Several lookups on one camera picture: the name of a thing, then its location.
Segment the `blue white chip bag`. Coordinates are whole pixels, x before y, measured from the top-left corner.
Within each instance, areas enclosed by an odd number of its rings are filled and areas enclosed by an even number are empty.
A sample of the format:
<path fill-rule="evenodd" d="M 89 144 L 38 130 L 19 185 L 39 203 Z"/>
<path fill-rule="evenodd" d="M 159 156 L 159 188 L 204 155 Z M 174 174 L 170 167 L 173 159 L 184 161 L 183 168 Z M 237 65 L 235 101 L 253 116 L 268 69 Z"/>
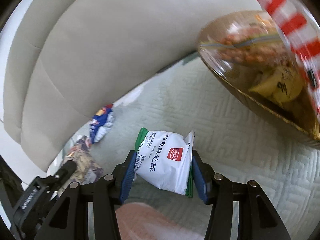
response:
<path fill-rule="evenodd" d="M 91 143 L 95 144 L 99 142 L 112 128 L 115 120 L 112 107 L 113 104 L 106 105 L 93 116 L 89 123 L 89 137 Z"/>

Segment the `white green snack packet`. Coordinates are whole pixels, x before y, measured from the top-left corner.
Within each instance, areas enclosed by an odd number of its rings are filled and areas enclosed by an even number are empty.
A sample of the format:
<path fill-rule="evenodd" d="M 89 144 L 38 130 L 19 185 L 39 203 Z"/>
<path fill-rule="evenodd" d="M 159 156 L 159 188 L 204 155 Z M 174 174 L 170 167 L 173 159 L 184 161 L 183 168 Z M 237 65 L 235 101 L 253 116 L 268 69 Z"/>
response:
<path fill-rule="evenodd" d="M 135 142 L 135 175 L 160 190 L 192 198 L 194 137 L 194 131 L 184 137 L 141 128 Z"/>

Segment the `amber ribbed glass bowl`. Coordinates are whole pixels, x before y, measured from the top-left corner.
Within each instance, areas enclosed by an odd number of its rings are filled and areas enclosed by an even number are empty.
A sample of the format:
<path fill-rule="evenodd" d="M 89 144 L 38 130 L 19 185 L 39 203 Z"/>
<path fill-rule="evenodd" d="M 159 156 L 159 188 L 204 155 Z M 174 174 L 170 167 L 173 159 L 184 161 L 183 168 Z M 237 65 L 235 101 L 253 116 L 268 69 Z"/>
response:
<path fill-rule="evenodd" d="M 258 75 L 276 67 L 235 63 L 219 59 L 214 55 L 215 50 L 221 47 L 219 44 L 221 39 L 229 34 L 240 33 L 247 28 L 263 30 L 273 28 L 278 31 L 272 18 L 262 10 L 238 11 L 222 16 L 208 23 L 199 33 L 197 51 L 202 61 L 214 76 L 255 114 L 266 119 L 289 137 L 307 146 L 319 148 L 319 122 L 313 112 L 305 83 L 295 100 L 279 105 L 258 93 L 249 91 Z M 292 61 L 289 67 L 294 68 L 298 73 L 295 57 L 288 49 L 287 52 Z"/>

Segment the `red white striped snack bag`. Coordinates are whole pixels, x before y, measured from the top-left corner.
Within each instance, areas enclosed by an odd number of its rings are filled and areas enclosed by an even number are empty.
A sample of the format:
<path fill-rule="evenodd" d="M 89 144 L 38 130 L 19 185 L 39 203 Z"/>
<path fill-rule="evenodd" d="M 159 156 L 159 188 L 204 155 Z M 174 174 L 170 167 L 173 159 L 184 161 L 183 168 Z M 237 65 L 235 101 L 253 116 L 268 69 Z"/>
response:
<path fill-rule="evenodd" d="M 299 0 L 257 0 L 285 37 L 319 118 L 319 25 Z"/>

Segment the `round biscuit bag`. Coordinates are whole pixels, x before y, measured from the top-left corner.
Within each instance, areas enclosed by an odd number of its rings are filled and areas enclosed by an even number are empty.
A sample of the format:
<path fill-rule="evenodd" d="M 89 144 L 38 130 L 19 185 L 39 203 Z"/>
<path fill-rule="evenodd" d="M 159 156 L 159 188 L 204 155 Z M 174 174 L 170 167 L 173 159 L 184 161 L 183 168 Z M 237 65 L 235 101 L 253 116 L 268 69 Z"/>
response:
<path fill-rule="evenodd" d="M 103 168 L 91 156 L 91 140 L 89 137 L 82 135 L 69 149 L 60 165 L 62 167 L 67 161 L 71 160 L 76 163 L 76 171 L 64 183 L 57 192 L 58 196 L 65 191 L 71 182 L 79 182 L 81 185 L 90 184 L 100 179 L 104 173 Z"/>

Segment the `yellow label snack packet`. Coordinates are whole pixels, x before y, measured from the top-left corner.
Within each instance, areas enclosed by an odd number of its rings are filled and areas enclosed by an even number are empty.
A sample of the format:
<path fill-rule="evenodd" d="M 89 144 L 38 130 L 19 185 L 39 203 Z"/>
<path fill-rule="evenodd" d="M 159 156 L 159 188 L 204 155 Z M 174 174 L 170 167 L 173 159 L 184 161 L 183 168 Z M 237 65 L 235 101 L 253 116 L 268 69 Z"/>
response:
<path fill-rule="evenodd" d="M 303 88 L 304 83 L 294 68 L 277 66 L 258 75 L 249 91 L 280 105 L 295 100 Z"/>

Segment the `beige leather headboard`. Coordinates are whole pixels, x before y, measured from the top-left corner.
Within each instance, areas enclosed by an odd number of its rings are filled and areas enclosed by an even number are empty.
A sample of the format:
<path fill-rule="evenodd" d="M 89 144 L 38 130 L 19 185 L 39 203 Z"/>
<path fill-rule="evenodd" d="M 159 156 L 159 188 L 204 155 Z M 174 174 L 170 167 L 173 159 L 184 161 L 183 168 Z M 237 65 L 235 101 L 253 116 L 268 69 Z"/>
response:
<path fill-rule="evenodd" d="M 33 0 L 4 78 L 4 128 L 46 171 L 96 113 L 195 49 L 199 31 L 256 0 Z"/>

